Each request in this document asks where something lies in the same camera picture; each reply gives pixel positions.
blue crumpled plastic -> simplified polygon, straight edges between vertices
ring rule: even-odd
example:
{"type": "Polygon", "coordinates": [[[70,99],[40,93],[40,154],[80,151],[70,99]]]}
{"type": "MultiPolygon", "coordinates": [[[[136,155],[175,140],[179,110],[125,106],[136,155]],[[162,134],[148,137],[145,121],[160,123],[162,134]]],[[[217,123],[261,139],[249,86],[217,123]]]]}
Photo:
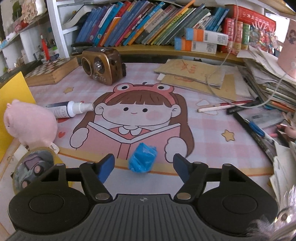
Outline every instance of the blue crumpled plastic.
{"type": "Polygon", "coordinates": [[[128,168],[137,173],[149,172],[152,169],[156,156],[156,147],[140,143],[128,160],[128,168]]]}

pink headband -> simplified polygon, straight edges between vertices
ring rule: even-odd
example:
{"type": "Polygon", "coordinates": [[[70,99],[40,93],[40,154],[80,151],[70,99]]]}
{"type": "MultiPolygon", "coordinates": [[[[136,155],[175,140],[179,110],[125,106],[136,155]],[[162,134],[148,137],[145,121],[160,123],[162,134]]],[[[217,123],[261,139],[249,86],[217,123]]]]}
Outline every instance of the pink headband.
{"type": "Polygon", "coordinates": [[[119,84],[119,85],[117,85],[117,86],[114,87],[114,89],[113,89],[114,93],[112,95],[110,95],[104,101],[104,103],[106,104],[111,99],[113,99],[114,97],[120,95],[121,93],[126,93],[126,92],[134,91],[134,90],[148,90],[148,91],[153,91],[153,92],[159,93],[162,96],[164,96],[170,102],[171,105],[176,104],[174,98],[170,95],[170,93],[173,92],[174,87],[173,86],[169,86],[169,85],[163,85],[161,83],[156,83],[153,86],[147,86],[147,85],[134,86],[134,85],[132,85],[130,83],[122,83],[122,84],[119,84]]]}

pink plush toy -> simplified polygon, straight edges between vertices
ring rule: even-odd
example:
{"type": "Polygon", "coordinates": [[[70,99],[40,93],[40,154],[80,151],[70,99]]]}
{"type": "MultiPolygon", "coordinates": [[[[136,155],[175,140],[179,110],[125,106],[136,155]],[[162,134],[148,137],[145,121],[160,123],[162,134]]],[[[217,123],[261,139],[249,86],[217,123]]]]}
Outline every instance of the pink plush toy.
{"type": "Polygon", "coordinates": [[[57,121],[44,107],[13,100],[4,113],[7,132],[30,149],[49,147],[57,135],[57,121]]]}

cartoon hand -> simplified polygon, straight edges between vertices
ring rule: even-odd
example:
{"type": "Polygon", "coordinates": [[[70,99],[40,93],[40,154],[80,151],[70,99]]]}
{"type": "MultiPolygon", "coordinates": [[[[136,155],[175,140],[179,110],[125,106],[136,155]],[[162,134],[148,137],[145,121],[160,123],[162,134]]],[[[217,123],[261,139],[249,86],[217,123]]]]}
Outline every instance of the cartoon hand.
{"type": "Polygon", "coordinates": [[[83,127],[75,131],[70,138],[70,145],[73,148],[79,148],[82,146],[83,142],[87,139],[89,129],[83,127]]]}
{"type": "Polygon", "coordinates": [[[179,137],[171,137],[165,146],[165,159],[167,162],[173,162],[173,157],[176,153],[186,157],[187,145],[183,139],[179,137]]]}

brown speaker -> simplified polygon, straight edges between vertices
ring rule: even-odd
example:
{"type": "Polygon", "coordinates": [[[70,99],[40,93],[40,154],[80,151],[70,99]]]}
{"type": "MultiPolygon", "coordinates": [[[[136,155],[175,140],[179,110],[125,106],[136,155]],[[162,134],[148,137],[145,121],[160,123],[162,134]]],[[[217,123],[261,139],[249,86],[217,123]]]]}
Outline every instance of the brown speaker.
{"type": "Polygon", "coordinates": [[[89,48],[82,52],[81,64],[88,76],[105,85],[112,85],[126,76],[126,65],[116,49],[89,48]]]}

